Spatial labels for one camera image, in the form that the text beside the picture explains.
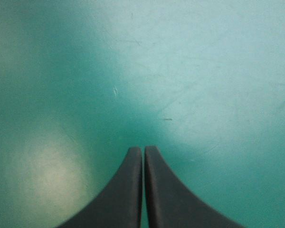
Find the dark gray curved object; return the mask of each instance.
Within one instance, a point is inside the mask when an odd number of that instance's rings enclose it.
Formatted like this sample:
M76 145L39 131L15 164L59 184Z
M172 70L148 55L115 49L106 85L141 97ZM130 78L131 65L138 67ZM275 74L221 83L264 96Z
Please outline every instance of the dark gray curved object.
M150 228L242 228L192 194L156 146L145 148L145 188Z
M129 149L102 192L59 228L139 228L142 207L142 153Z

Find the green floor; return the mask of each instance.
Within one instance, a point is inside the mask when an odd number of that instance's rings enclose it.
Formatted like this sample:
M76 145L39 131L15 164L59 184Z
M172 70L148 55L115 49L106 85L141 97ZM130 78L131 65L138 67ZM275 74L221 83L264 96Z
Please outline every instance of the green floor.
M285 227L285 0L0 0L0 228L60 224L149 144Z

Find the teal surface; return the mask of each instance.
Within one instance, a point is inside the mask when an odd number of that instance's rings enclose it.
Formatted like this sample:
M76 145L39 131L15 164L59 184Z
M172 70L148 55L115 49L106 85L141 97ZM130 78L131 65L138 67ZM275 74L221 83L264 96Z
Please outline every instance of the teal surface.
M0 228L57 226L149 144L285 227L285 0L0 0Z

